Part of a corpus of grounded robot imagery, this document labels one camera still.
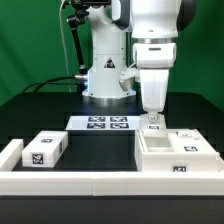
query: white cube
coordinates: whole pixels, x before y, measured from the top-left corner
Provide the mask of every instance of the white cube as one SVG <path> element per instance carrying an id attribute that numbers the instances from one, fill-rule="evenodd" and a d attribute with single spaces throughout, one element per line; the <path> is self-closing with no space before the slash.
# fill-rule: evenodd
<path id="1" fill-rule="evenodd" d="M 67 145 L 67 132 L 41 131 L 23 150 L 23 166 L 54 167 Z"/>

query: robot logo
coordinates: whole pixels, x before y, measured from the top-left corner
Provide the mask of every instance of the robot logo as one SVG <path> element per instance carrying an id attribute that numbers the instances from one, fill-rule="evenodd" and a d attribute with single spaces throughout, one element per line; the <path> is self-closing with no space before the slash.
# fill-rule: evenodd
<path id="1" fill-rule="evenodd" d="M 107 60 L 107 63 L 105 64 L 104 68 L 115 68 L 114 62 L 111 58 Z"/>

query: open box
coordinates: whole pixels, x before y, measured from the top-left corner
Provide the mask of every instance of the open box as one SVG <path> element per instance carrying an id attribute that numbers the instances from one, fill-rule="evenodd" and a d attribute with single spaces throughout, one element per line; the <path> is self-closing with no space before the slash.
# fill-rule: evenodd
<path id="1" fill-rule="evenodd" d="M 137 130 L 135 136 L 138 171 L 219 171 L 219 153 L 197 130 Z"/>

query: white box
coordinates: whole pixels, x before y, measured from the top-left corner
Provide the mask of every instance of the white box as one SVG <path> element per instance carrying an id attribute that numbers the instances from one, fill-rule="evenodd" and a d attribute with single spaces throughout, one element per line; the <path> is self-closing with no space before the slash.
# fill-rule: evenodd
<path id="1" fill-rule="evenodd" d="M 0 171 L 12 171 L 22 156 L 23 140 L 13 139 L 0 153 Z"/>
<path id="2" fill-rule="evenodd" d="M 54 167 L 67 145 L 67 132 L 41 131 L 23 150 L 23 166 Z"/>
<path id="3" fill-rule="evenodd" d="M 219 158 L 197 130 L 136 131 L 138 171 L 217 172 Z"/>

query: white block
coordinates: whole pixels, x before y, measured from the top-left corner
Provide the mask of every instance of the white block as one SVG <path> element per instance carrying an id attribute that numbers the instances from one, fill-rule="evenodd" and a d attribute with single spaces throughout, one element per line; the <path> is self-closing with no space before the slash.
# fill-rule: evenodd
<path id="1" fill-rule="evenodd" d="M 93 178 L 93 195 L 125 195 L 125 172 L 102 172 Z"/>
<path id="2" fill-rule="evenodd" d="M 42 131 L 23 150 L 23 166 L 54 167 L 67 145 L 67 132 Z"/>
<path id="3" fill-rule="evenodd" d="M 0 172 L 0 195 L 92 196 L 93 172 Z"/>
<path id="4" fill-rule="evenodd" d="M 138 171 L 218 172 L 220 156 L 197 130 L 136 131 Z"/>
<path id="5" fill-rule="evenodd" d="M 138 172 L 126 179 L 126 195 L 222 195 L 220 172 Z"/>
<path id="6" fill-rule="evenodd" d="M 0 153 L 0 171 L 11 171 L 22 156 L 23 140 L 13 139 Z"/>

